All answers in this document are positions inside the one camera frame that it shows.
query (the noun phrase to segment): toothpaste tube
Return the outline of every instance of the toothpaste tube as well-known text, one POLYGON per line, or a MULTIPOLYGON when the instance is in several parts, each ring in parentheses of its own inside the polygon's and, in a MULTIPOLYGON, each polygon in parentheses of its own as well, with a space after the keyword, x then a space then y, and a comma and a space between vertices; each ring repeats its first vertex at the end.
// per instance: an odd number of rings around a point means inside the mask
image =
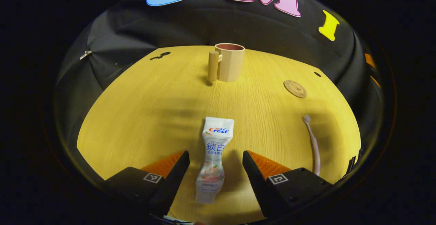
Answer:
POLYGON ((195 183, 195 201, 198 203, 213 204, 221 190, 224 183, 221 157, 233 137, 234 123, 233 119, 206 117, 203 129, 206 157, 195 183))

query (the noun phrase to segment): toothpaste tube cap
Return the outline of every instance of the toothpaste tube cap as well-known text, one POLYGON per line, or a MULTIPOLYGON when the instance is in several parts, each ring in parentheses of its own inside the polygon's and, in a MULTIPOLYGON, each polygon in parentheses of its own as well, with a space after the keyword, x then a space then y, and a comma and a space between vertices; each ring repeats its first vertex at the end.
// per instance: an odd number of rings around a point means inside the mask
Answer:
POLYGON ((205 193, 205 192, 195 192, 195 201, 197 203, 202 204, 213 204, 215 203, 215 196, 217 194, 214 193, 205 193))

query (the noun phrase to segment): wooden coaster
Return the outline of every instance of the wooden coaster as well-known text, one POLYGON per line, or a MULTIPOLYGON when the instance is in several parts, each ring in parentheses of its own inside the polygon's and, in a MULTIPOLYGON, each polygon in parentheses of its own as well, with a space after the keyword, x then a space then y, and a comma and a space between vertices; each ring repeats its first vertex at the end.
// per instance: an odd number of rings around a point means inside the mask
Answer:
POLYGON ((298 84, 297 82, 292 80, 287 80, 283 82, 283 84, 285 85, 286 90, 288 90, 294 96, 299 98, 307 97, 306 89, 302 87, 300 84, 298 84))

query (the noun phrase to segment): yellow table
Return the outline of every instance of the yellow table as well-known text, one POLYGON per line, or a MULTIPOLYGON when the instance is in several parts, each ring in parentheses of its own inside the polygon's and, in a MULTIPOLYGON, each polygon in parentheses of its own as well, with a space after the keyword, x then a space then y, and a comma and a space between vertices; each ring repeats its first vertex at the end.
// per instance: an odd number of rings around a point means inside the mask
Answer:
POLYGON ((312 148, 302 120, 306 114, 318 140, 320 176, 335 183, 358 155, 355 117, 321 70, 282 56, 246 50, 236 82, 207 82, 213 46, 159 48, 135 63, 97 99, 87 114, 77 147, 104 179, 132 166, 142 168, 186 149, 190 166, 168 215, 208 224, 238 224, 263 219, 242 166, 251 150, 291 169, 312 170, 312 148), (171 52, 161 59, 150 58, 171 52), (286 90, 299 82, 306 98, 286 90), (233 118, 232 141, 223 153, 226 174, 213 205, 195 203, 195 179, 204 161, 201 131, 206 116, 233 118))

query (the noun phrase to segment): cup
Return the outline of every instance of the cup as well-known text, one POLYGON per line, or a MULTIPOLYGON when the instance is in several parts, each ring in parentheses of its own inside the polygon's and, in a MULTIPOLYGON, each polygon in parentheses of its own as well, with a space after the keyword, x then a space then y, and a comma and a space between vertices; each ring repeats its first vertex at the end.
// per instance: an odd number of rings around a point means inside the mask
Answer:
POLYGON ((233 82, 243 69, 245 48, 242 45, 219 43, 209 53, 209 81, 233 82))

